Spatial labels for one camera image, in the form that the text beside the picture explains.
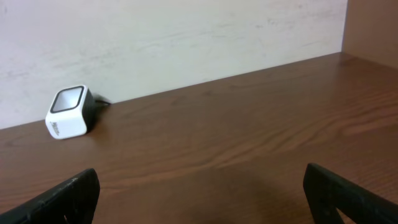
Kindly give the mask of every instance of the wooden desk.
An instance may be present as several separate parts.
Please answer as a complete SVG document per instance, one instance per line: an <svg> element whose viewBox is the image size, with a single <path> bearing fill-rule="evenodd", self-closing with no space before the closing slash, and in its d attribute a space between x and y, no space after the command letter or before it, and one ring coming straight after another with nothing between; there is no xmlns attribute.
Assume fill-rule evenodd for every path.
<svg viewBox="0 0 398 224"><path fill-rule="evenodd" d="M93 223L311 223L316 162L398 203L398 71L333 54L0 131L0 212L96 169Z"/></svg>

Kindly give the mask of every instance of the wood grain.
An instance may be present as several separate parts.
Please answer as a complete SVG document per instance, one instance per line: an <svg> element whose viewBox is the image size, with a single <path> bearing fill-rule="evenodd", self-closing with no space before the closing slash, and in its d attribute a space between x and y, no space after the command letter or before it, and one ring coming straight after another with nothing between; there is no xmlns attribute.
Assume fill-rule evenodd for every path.
<svg viewBox="0 0 398 224"><path fill-rule="evenodd" d="M117 103L57 141L0 131L0 212L87 167L94 223L311 223L317 162L398 202L398 71L333 54Z"/></svg>
<svg viewBox="0 0 398 224"><path fill-rule="evenodd" d="M398 1L349 0L343 52L398 68Z"/></svg>

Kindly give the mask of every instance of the wall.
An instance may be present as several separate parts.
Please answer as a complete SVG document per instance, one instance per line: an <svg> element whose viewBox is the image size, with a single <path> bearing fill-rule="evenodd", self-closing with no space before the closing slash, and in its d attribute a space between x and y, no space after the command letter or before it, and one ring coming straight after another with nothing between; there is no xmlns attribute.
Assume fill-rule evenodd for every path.
<svg viewBox="0 0 398 224"><path fill-rule="evenodd" d="M0 128L341 50L346 0L0 0Z"/></svg>
<svg viewBox="0 0 398 224"><path fill-rule="evenodd" d="M397 10L397 0L349 0L343 51L398 68Z"/></svg>

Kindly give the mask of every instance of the black cable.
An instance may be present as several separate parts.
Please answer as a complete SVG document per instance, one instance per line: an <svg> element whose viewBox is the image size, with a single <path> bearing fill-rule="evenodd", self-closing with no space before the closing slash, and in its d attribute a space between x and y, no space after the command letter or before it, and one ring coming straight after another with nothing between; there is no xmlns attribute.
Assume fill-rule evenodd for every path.
<svg viewBox="0 0 398 224"><path fill-rule="evenodd" d="M105 105L111 105L111 103L110 102L107 102L107 101L103 101L103 100L95 100L95 103L102 103L102 104L105 104Z"/></svg>

